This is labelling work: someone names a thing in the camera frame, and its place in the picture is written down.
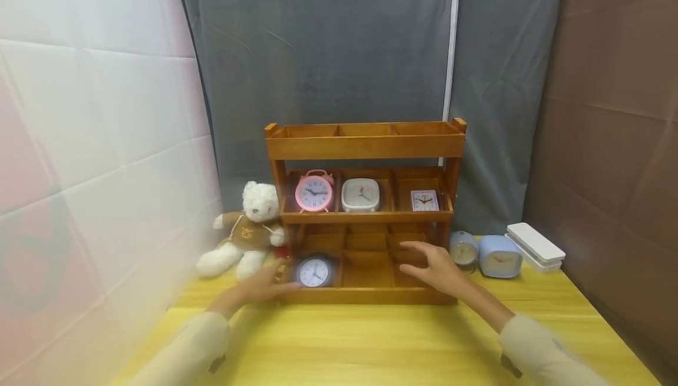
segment human arm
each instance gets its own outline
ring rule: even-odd
[[[540,385],[607,385],[586,364],[577,360],[547,328],[522,314],[514,314],[485,288],[456,266],[447,250],[423,242],[403,242],[403,247],[422,252],[428,268],[401,265],[400,270],[459,298],[499,333],[504,355],[519,371]]]
[[[188,320],[130,385],[193,385],[210,364],[224,355],[230,332],[228,320],[241,307],[299,289],[298,283],[278,284],[278,270],[283,264],[278,260],[220,293],[204,312]]]

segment white teddy bear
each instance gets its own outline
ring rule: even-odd
[[[203,255],[196,269],[201,277],[215,277],[240,261],[235,272],[238,280],[256,273],[264,264],[271,245],[285,243],[285,231],[280,225],[280,208],[275,186],[247,182],[242,191],[242,211],[228,212],[215,218],[215,229],[227,229],[230,234],[221,246]]]

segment white square clock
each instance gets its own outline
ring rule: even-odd
[[[438,193],[435,190],[413,190],[410,196],[412,211],[440,211]]]
[[[379,184],[372,178],[349,178],[341,188],[341,207],[346,212],[377,211],[379,202]]]

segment gray backdrop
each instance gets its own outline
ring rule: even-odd
[[[521,221],[560,0],[460,0],[451,114],[468,123],[456,228]]]
[[[245,181],[271,180],[269,122],[442,116],[451,0],[183,2],[229,211]],[[469,141],[456,222],[474,233],[521,217],[557,3],[461,0],[451,115]]]

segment shelf tier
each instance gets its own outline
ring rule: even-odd
[[[403,274],[401,264],[426,267],[419,252],[402,248],[405,240],[434,242],[432,224],[300,225],[294,234],[293,261],[284,281],[294,279],[295,262],[324,252],[333,258],[335,276],[327,288],[303,288],[281,298],[285,303],[380,303],[449,305],[453,297]]]
[[[266,127],[268,158],[372,159],[460,157],[466,124],[401,122]]]
[[[307,171],[290,171],[287,188],[282,191],[281,219],[285,224],[378,224],[378,222],[450,222],[454,210],[442,167],[339,168],[327,170],[333,175],[334,202],[330,211],[301,212],[294,198],[300,176]],[[349,178],[373,178],[379,184],[380,207],[374,212],[344,212],[341,189]],[[412,211],[410,192],[435,190],[441,211]]]

